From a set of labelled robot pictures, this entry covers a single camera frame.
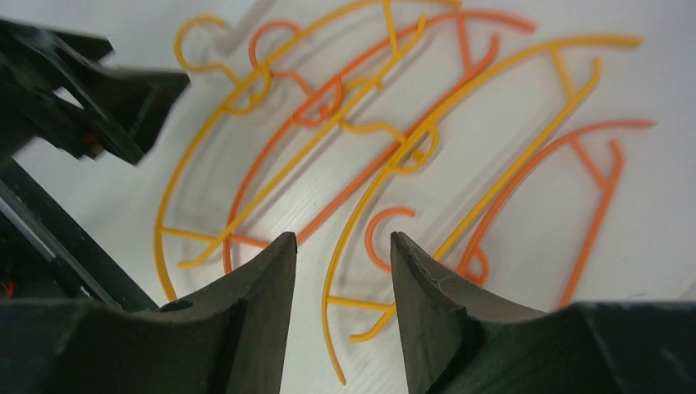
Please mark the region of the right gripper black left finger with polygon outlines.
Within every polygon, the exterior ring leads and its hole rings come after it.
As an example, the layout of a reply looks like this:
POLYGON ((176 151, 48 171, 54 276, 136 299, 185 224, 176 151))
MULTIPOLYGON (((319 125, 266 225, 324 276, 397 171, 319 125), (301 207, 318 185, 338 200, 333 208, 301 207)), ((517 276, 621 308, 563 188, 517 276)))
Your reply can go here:
POLYGON ((296 237, 287 231, 240 268, 155 310, 4 301, 1 390, 277 393, 296 262, 296 237))

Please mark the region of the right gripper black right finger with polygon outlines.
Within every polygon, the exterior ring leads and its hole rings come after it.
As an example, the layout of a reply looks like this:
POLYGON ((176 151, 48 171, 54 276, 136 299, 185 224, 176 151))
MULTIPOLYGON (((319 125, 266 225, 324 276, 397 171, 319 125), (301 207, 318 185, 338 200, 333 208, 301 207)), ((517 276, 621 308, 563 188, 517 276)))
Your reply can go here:
POLYGON ((483 289, 393 232, 411 393, 692 393, 695 305, 578 302, 551 313, 483 289))

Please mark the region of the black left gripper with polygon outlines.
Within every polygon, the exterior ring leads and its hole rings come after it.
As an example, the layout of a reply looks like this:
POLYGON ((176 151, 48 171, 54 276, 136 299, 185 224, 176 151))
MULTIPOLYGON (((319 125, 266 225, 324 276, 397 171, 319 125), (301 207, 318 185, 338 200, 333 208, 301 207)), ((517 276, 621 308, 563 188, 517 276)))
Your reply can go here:
POLYGON ((1 22, 1 159, 33 138, 76 158, 137 164, 190 84, 180 71, 104 66, 107 39, 1 22))

